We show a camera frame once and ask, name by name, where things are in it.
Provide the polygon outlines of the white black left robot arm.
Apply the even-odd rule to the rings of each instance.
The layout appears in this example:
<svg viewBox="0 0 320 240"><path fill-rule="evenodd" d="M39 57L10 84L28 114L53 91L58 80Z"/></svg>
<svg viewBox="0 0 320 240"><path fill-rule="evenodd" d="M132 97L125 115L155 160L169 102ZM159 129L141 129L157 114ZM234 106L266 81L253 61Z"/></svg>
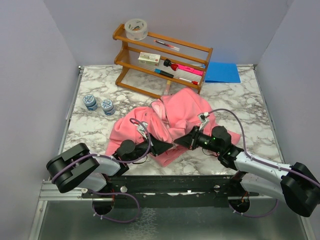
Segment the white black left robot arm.
<svg viewBox="0 0 320 240"><path fill-rule="evenodd" d="M90 153L84 143L79 143L69 150L54 157L46 164L46 169L51 176L51 182L55 184L60 193L67 193L78 187L92 173L97 173L97 180L88 184L97 196L106 197L111 186L106 182L104 175L122 175L133 163L146 155L159 156L171 149L173 144L157 140L152 135L141 143L132 140L124 140L114 154L98 155Z"/></svg>

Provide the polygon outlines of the pink zip jacket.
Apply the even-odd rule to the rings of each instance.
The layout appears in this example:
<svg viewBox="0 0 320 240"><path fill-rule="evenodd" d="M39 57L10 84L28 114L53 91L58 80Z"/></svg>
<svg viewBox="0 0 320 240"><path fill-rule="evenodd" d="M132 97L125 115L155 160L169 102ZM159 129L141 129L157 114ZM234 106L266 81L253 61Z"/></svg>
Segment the pink zip jacket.
<svg viewBox="0 0 320 240"><path fill-rule="evenodd" d="M151 107L141 106L120 118L110 133L106 155L112 155L124 140L143 142L137 126L130 122L134 118L148 123L147 130L156 139L172 143L188 134L193 126L199 126L198 115L212 110L210 104L191 88L185 87L173 95L164 95L151 103Z"/></svg>

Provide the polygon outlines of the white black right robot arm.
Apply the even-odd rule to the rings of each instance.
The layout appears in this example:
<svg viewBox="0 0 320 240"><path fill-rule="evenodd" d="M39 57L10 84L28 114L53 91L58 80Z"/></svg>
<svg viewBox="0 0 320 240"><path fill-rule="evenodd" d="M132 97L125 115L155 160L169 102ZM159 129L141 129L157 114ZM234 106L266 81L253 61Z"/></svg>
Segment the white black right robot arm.
<svg viewBox="0 0 320 240"><path fill-rule="evenodd" d="M246 191L267 195L284 201L303 217L310 217L320 203L320 183L306 165L275 163L249 155L232 144L232 137L223 126L215 126L211 135L195 126L174 142L190 150L201 147L217 153L217 159L224 167L248 174L246 180L237 178L230 182L229 189L236 196Z"/></svg>

